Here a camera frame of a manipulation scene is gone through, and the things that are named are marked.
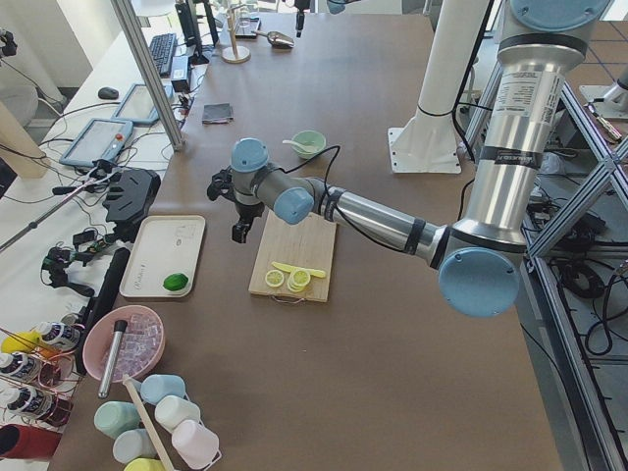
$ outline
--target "light blue joint cap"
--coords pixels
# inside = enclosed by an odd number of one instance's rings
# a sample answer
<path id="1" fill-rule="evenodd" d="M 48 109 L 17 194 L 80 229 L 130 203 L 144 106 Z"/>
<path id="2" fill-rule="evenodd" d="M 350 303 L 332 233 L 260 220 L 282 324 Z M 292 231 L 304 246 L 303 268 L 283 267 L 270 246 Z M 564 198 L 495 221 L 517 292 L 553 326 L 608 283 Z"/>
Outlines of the light blue joint cap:
<path id="1" fill-rule="evenodd" d="M 461 313 L 493 317 L 514 304 L 519 272 L 493 250 L 463 248 L 449 254 L 441 265 L 439 287 L 449 305 Z"/>
<path id="2" fill-rule="evenodd" d="M 246 137 L 239 140 L 232 150 L 232 169 L 241 174 L 256 172 L 268 162 L 268 149 L 259 139 Z"/>
<path id="3" fill-rule="evenodd" d="M 545 32 L 568 31 L 592 22 L 609 0 L 510 0 L 515 18 L 523 25 Z"/>
<path id="4" fill-rule="evenodd" d="M 314 206 L 314 198 L 305 188 L 288 188 L 277 197 L 273 211 L 290 225 L 303 221 Z"/>

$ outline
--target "bottle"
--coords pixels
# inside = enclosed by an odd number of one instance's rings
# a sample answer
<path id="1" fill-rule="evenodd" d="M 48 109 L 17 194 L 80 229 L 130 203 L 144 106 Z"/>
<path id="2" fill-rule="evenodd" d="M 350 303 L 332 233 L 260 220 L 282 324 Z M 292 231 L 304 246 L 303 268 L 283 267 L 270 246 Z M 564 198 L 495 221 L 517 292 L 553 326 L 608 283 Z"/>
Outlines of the bottle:
<path id="1" fill-rule="evenodd" d="M 41 340 L 61 351 L 74 350 L 79 345 L 80 331 L 60 322 L 41 322 L 35 330 L 41 334 Z"/>
<path id="2" fill-rule="evenodd" d="M 21 351 L 0 353 L 0 375 L 21 383 L 34 383 L 43 368 L 43 361 Z"/>
<path id="3" fill-rule="evenodd" d="M 42 420 L 53 427 L 65 425 L 72 410 L 68 400 L 33 386 L 3 390 L 0 392 L 0 406 L 26 418 Z"/>

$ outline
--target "silver robot arm segment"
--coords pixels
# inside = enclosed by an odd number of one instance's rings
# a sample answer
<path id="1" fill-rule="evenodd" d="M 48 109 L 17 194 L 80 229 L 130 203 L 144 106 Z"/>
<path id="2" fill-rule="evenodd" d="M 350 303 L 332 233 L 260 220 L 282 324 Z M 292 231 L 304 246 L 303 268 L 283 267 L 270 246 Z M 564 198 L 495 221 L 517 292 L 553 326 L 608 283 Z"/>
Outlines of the silver robot arm segment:
<path id="1" fill-rule="evenodd" d="M 514 303 L 519 291 L 518 267 L 526 249 L 520 228 L 564 76 L 584 60 L 595 20 L 607 4 L 506 4 L 497 55 L 503 76 L 468 208 L 452 226 L 435 226 L 342 188 L 326 187 L 319 179 L 292 178 L 269 162 L 266 146 L 253 138 L 235 145 L 231 167 L 218 185 L 213 180 L 208 196 L 233 201 L 239 223 L 245 220 L 248 228 L 264 206 L 289 224 L 313 211 L 350 226 L 425 259 L 439 271 L 441 292 L 455 309 L 475 317 L 495 316 Z"/>

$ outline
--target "keyboard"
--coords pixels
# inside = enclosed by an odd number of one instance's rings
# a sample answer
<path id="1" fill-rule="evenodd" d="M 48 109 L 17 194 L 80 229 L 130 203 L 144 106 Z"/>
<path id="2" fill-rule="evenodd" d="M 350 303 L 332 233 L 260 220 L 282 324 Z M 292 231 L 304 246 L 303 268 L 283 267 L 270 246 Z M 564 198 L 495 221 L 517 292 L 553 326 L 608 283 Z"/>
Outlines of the keyboard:
<path id="1" fill-rule="evenodd" d="M 177 49 L 177 35 L 173 32 L 154 36 L 148 46 L 150 55 L 157 67 L 160 77 L 169 77 L 173 67 L 173 57 Z"/>

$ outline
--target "white cup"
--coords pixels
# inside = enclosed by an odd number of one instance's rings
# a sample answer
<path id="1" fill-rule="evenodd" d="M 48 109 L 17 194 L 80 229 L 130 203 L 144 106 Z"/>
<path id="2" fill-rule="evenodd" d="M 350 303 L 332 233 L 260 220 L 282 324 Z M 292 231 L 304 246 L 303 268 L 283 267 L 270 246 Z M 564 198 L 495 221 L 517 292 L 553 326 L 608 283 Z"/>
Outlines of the white cup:
<path id="1" fill-rule="evenodd" d="M 183 420 L 200 422 L 200 409 L 189 400 L 167 395 L 155 407 L 155 420 L 172 434 Z"/>

